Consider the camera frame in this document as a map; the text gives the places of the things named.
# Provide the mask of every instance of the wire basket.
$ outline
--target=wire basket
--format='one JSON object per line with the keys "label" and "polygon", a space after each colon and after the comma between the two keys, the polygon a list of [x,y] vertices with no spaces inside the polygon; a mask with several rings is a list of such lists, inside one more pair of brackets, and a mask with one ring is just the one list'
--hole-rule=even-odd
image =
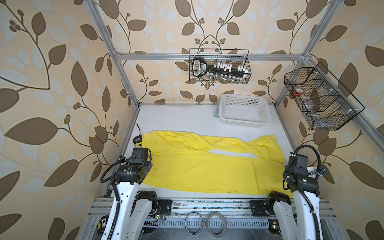
{"label": "wire basket", "polygon": [[[328,82],[325,73],[330,73],[337,80],[337,87]],[[321,63],[315,68],[299,68],[286,73],[284,84],[311,130],[338,130],[365,109]],[[350,100],[356,102],[358,107],[352,107]]]}
{"label": "wire basket", "polygon": [[249,50],[191,48],[189,50],[189,81],[247,84],[251,77]]}

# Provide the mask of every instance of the wall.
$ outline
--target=wall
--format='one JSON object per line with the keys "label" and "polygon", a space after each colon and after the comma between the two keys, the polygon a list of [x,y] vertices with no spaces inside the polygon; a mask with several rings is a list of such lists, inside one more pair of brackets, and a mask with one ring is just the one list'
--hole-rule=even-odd
{"label": "wall", "polygon": [[[123,53],[188,53],[190,48],[215,48],[220,53],[229,52],[223,49],[235,48],[247,49],[250,53],[301,53],[328,7],[326,0],[309,3],[302,0],[99,0],[96,3],[114,47]],[[188,81],[185,62],[124,62],[135,94],[143,103],[212,103],[227,91],[263,95],[273,102],[281,91],[283,74],[293,66],[288,61],[250,64],[252,78],[241,86],[199,81],[193,84],[195,80]],[[273,76],[277,82],[273,81],[270,86],[270,98],[263,92],[268,93],[264,84],[265,81],[269,84],[267,78],[280,64],[280,72]],[[148,87],[149,83],[146,86],[140,82],[143,77],[136,65],[144,70],[149,81],[158,83]],[[146,89],[152,92],[145,95]]]}
{"label": "wall", "polygon": [[[339,77],[366,107],[361,114],[384,133],[384,2],[344,3],[313,58]],[[322,163],[330,171],[320,178],[321,197],[331,201],[346,236],[352,240],[384,239],[382,153],[353,122],[338,131],[309,131],[290,97],[279,111],[296,146],[310,144],[321,153]]]}
{"label": "wall", "polygon": [[82,1],[1,0],[0,24],[0,239],[75,239],[134,108]]}

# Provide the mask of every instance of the brown leaf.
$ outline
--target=brown leaf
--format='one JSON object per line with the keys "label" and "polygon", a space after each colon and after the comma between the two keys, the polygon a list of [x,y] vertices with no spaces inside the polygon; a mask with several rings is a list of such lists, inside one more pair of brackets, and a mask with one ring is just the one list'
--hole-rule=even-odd
{"label": "brown leaf", "polygon": [[363,162],[352,162],[349,165],[352,173],[364,184],[376,189],[384,189],[384,177]]}
{"label": "brown leaf", "polygon": [[324,166],[324,164],[322,164],[321,166],[326,168],[328,171],[328,173],[323,174],[323,177],[325,178],[325,180],[327,180],[328,182],[330,182],[332,184],[335,184],[335,181],[333,179],[333,176],[332,176],[330,170],[326,166]]}
{"label": "brown leaf", "polygon": [[325,139],[328,138],[329,130],[316,130],[313,134],[313,142],[320,145]]}
{"label": "brown leaf", "polygon": [[358,83],[358,71],[352,63],[349,63],[340,76],[338,88],[340,88],[346,96],[349,96],[356,89]]}
{"label": "brown leaf", "polygon": [[80,26],[83,34],[90,40],[97,40],[97,33],[95,29],[89,24],[83,24]]}
{"label": "brown leaf", "polygon": [[7,214],[0,217],[0,234],[7,231],[12,227],[19,219],[21,214]]}
{"label": "brown leaf", "polygon": [[186,64],[185,62],[175,62],[175,64],[178,68],[180,68],[183,71],[189,70],[188,64]]}
{"label": "brown leaf", "polygon": [[74,159],[64,162],[50,175],[44,186],[56,187],[65,183],[74,175],[78,167],[79,162]]}
{"label": "brown leaf", "polygon": [[384,65],[384,50],[371,46],[365,47],[365,57],[375,67]]}
{"label": "brown leaf", "polygon": [[257,95],[257,96],[264,96],[266,94],[265,91],[256,91],[256,92],[252,92],[254,95]]}
{"label": "brown leaf", "polygon": [[185,83],[187,84],[195,84],[197,82],[196,79],[189,79],[188,81],[186,81]]}
{"label": "brown leaf", "polygon": [[347,229],[347,233],[351,240],[363,240],[363,238],[352,230]]}
{"label": "brown leaf", "polygon": [[235,2],[235,4],[233,5],[233,8],[232,8],[232,14],[235,16],[235,17],[240,17],[241,15],[243,15],[245,13],[245,11],[248,9],[249,7],[249,3],[251,2],[251,0],[238,0],[237,2]]}
{"label": "brown leaf", "polygon": [[232,49],[228,54],[237,54],[237,48]]}
{"label": "brown leaf", "polygon": [[287,106],[288,106],[288,98],[287,97],[284,98],[283,104],[284,104],[284,107],[287,108]]}
{"label": "brown leaf", "polygon": [[275,51],[271,54],[285,54],[285,51],[284,50],[279,50],[279,51]]}
{"label": "brown leaf", "polygon": [[313,18],[323,10],[326,4],[327,0],[310,0],[305,10],[305,15],[308,18]]}
{"label": "brown leaf", "polygon": [[0,179],[0,201],[8,195],[8,193],[16,185],[20,177],[20,171],[8,174]]}
{"label": "brown leaf", "polygon": [[196,102],[201,103],[202,101],[204,101],[204,98],[205,98],[205,95],[198,95],[196,97]]}
{"label": "brown leaf", "polygon": [[105,14],[112,18],[117,19],[119,16],[119,5],[115,0],[99,0],[101,9]]}
{"label": "brown leaf", "polygon": [[237,26],[236,23],[228,23],[227,31],[228,31],[229,34],[234,35],[234,36],[240,34],[240,29],[239,29],[239,27]]}
{"label": "brown leaf", "polygon": [[190,93],[190,92],[188,92],[188,91],[180,91],[180,94],[181,94],[183,97],[185,97],[185,98],[189,98],[189,99],[193,98],[192,93]]}
{"label": "brown leaf", "polygon": [[194,30],[195,30],[194,23],[186,23],[183,27],[183,30],[181,30],[181,35],[183,36],[191,35],[194,32]]}
{"label": "brown leaf", "polygon": [[68,233],[68,235],[65,237],[64,240],[75,240],[77,233],[79,232],[79,229],[80,229],[80,227],[76,227],[75,229],[73,229],[70,233]]}
{"label": "brown leaf", "polygon": [[325,59],[323,59],[323,58],[319,58],[317,60],[317,62],[320,63],[319,64],[320,69],[323,70],[324,73],[328,73],[328,63],[327,63],[327,61]]}
{"label": "brown leaf", "polygon": [[335,151],[336,138],[327,138],[319,145],[319,152],[324,156],[331,155]]}
{"label": "brown leaf", "polygon": [[89,182],[93,182],[96,180],[96,178],[100,175],[100,172],[101,172],[101,168],[103,167],[103,165],[101,164],[101,162],[99,162],[95,169],[93,170],[93,173],[92,173],[92,176],[91,176],[91,180]]}
{"label": "brown leaf", "polygon": [[83,0],[73,0],[73,3],[76,5],[81,5],[83,3]]}
{"label": "brown leaf", "polygon": [[275,67],[275,69],[272,71],[272,74],[275,75],[276,73],[278,73],[279,71],[281,70],[281,64],[277,65]]}
{"label": "brown leaf", "polygon": [[158,83],[157,80],[150,81],[148,85],[155,86]]}
{"label": "brown leaf", "polygon": [[209,98],[209,100],[210,100],[212,103],[216,103],[216,102],[217,102],[217,96],[216,96],[216,95],[209,94],[209,95],[208,95],[208,98]]}
{"label": "brown leaf", "polygon": [[10,88],[0,89],[0,113],[10,109],[19,101],[19,93]]}
{"label": "brown leaf", "polygon": [[141,75],[144,75],[145,72],[144,72],[144,69],[142,67],[140,67],[140,65],[136,64],[136,70],[141,74]]}
{"label": "brown leaf", "polygon": [[81,67],[79,62],[76,62],[72,68],[72,85],[76,92],[84,97],[88,90],[88,81],[87,76],[84,73],[83,68]]}
{"label": "brown leaf", "polygon": [[97,137],[89,137],[89,145],[95,154],[100,154],[104,149],[103,143]]}
{"label": "brown leaf", "polygon": [[317,92],[316,88],[312,89],[310,99],[313,101],[313,110],[316,112],[320,111],[320,107],[321,107],[320,95]]}
{"label": "brown leaf", "polygon": [[101,69],[103,68],[103,65],[104,65],[104,58],[103,57],[99,57],[97,60],[96,60],[96,64],[95,64],[95,71],[98,73],[101,71]]}
{"label": "brown leaf", "polygon": [[258,80],[257,83],[262,86],[266,86],[266,81],[264,80]]}
{"label": "brown leaf", "polygon": [[134,19],[128,22],[128,28],[132,31],[141,31],[147,24],[144,20]]}
{"label": "brown leaf", "polygon": [[107,67],[109,74],[112,76],[112,61],[109,58],[107,59]]}
{"label": "brown leaf", "polygon": [[64,229],[64,220],[59,217],[55,217],[48,232],[48,240],[60,240],[63,236]]}
{"label": "brown leaf", "polygon": [[312,37],[312,35],[313,35],[313,33],[315,32],[316,28],[317,28],[317,24],[313,25],[312,30],[311,30],[310,37]]}
{"label": "brown leaf", "polygon": [[30,118],[12,127],[5,136],[25,144],[41,145],[51,140],[57,131],[57,126],[45,118]]}
{"label": "brown leaf", "polygon": [[104,89],[101,105],[103,106],[104,112],[108,112],[111,105],[111,95],[109,94],[108,87],[105,87]]}
{"label": "brown leaf", "polygon": [[166,102],[165,99],[159,99],[159,100],[154,101],[153,103],[161,103],[161,104],[165,104],[165,102]]}
{"label": "brown leaf", "polygon": [[344,4],[351,7],[356,4],[356,0],[344,0]]}
{"label": "brown leaf", "polygon": [[377,220],[372,220],[365,225],[365,233],[369,240],[383,240],[384,239],[384,230],[380,222]]}
{"label": "brown leaf", "polygon": [[108,132],[104,127],[98,126],[95,127],[96,137],[102,142],[106,143],[108,141]]}
{"label": "brown leaf", "polygon": [[112,38],[112,31],[111,31],[111,27],[109,25],[106,25],[105,26],[107,28],[107,31],[109,33],[109,37]]}
{"label": "brown leaf", "polygon": [[120,95],[121,95],[123,98],[126,98],[126,97],[127,97],[127,91],[125,90],[125,88],[123,88],[123,89],[120,90]]}
{"label": "brown leaf", "polygon": [[233,93],[235,93],[235,90],[229,90],[229,91],[223,92],[221,95],[223,95],[223,94],[233,94]]}
{"label": "brown leaf", "polygon": [[183,17],[191,15],[191,5],[186,0],[175,0],[175,6],[179,14]]}
{"label": "brown leaf", "polygon": [[296,22],[293,19],[285,18],[277,20],[276,24],[280,30],[288,31],[292,30],[295,27]]}
{"label": "brown leaf", "polygon": [[36,35],[40,35],[45,31],[46,23],[41,12],[36,13],[32,18],[32,30]]}
{"label": "brown leaf", "polygon": [[341,36],[345,33],[346,30],[346,26],[334,26],[328,31],[327,35],[325,36],[325,40],[327,40],[328,42],[336,41],[337,39],[341,38]]}
{"label": "brown leaf", "polygon": [[304,124],[301,121],[299,123],[299,130],[303,137],[306,137],[308,135],[307,128],[304,126]]}
{"label": "brown leaf", "polygon": [[112,135],[116,136],[119,130],[119,120],[116,120],[115,125],[113,125]]}
{"label": "brown leaf", "polygon": [[159,92],[159,91],[149,91],[148,94],[151,95],[151,96],[157,96],[157,95],[160,95],[161,92]]}
{"label": "brown leaf", "polygon": [[65,44],[53,47],[49,50],[48,58],[53,65],[59,65],[65,57]]}

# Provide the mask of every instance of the black wire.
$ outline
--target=black wire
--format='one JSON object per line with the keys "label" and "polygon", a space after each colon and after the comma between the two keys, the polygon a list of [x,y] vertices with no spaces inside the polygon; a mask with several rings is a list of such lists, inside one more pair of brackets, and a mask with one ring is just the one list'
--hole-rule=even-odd
{"label": "black wire", "polygon": [[[137,127],[139,128],[139,125],[136,123]],[[141,135],[141,130],[139,128],[139,135]]]}

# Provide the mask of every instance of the roll of tape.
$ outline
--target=roll of tape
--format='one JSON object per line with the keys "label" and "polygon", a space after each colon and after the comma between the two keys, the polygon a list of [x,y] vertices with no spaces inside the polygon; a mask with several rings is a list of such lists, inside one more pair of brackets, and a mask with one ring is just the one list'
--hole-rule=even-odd
{"label": "roll of tape", "polygon": [[[196,232],[196,233],[192,233],[192,232],[190,232],[189,230],[188,230],[188,228],[187,228],[187,219],[188,219],[188,217],[190,216],[190,215],[192,215],[192,214],[196,214],[199,218],[200,218],[200,221],[201,221],[201,228],[200,228],[200,230],[198,231],[198,232]],[[200,232],[201,232],[201,230],[203,229],[203,219],[201,218],[201,216],[200,216],[200,214],[198,214],[198,213],[196,213],[196,212],[191,212],[190,214],[188,214],[187,215],[187,217],[185,218],[185,222],[184,222],[184,226],[185,226],[185,230],[187,230],[187,232],[189,233],[189,234],[191,234],[191,235],[197,235],[197,234],[199,234]]]}
{"label": "roll of tape", "polygon": [[[223,224],[224,224],[224,228],[223,228],[223,231],[220,233],[220,234],[214,234],[210,228],[209,228],[209,220],[211,219],[211,217],[219,217],[221,219],[221,221],[223,221]],[[225,217],[223,215],[221,215],[220,213],[218,212],[213,212],[211,213],[208,218],[207,218],[207,229],[208,229],[208,232],[210,235],[212,235],[213,237],[222,237],[224,236],[225,232],[227,231],[227,220],[225,219]]]}

